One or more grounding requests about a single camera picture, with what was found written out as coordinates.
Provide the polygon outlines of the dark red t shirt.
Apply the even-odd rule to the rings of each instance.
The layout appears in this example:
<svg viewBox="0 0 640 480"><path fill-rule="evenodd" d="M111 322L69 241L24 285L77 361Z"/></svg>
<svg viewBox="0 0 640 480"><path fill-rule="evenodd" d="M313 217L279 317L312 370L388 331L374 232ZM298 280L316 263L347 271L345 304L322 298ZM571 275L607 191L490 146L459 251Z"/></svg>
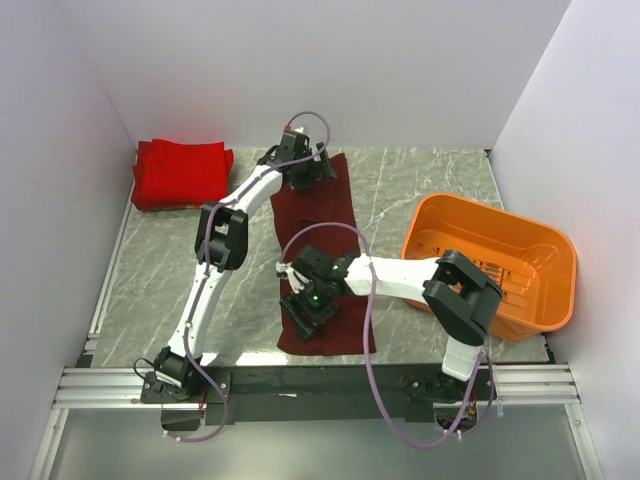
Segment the dark red t shirt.
<svg viewBox="0 0 640 480"><path fill-rule="evenodd" d="M299 231L313 224L338 222L356 225L347 157L339 153L330 159L330 164L336 173L334 178L325 178L308 190L286 187L271 197L275 232L280 247L287 250L286 262L292 261L307 245L333 258L360 251L357 235L341 226L313 229L296 241L291 240ZM282 309L278 348L299 356L361 354L367 299L346 296L339 298L337 304L335 315L305 341L297 338L288 312Z"/></svg>

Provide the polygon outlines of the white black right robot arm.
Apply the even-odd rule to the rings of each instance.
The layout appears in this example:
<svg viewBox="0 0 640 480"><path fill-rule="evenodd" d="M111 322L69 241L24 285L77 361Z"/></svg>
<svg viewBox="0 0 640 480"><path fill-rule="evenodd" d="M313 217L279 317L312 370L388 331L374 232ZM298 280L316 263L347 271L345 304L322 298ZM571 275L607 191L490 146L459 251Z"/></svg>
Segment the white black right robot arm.
<svg viewBox="0 0 640 480"><path fill-rule="evenodd" d="M427 306L448 335L440 390L460 399L473 388L472 372L503 290L461 252L419 260L364 253L333 258L307 245L292 261L278 262L276 272L291 287L281 305L301 341L337 314L342 297L374 294Z"/></svg>

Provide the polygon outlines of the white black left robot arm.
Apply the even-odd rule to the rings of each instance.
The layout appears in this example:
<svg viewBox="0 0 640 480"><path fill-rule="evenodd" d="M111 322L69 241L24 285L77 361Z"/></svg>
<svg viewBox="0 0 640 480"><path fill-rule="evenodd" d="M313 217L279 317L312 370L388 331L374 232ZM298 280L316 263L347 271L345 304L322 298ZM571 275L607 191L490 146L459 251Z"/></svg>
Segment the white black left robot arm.
<svg viewBox="0 0 640 480"><path fill-rule="evenodd" d="M205 203L194 245L193 286L174 333L153 361L155 379L145 382L145 391L164 387L179 402L200 393L206 383L200 372L206 332L228 281L246 259L249 220L282 188L305 190L335 176L327 144L312 147L304 132L287 127L239 187Z"/></svg>

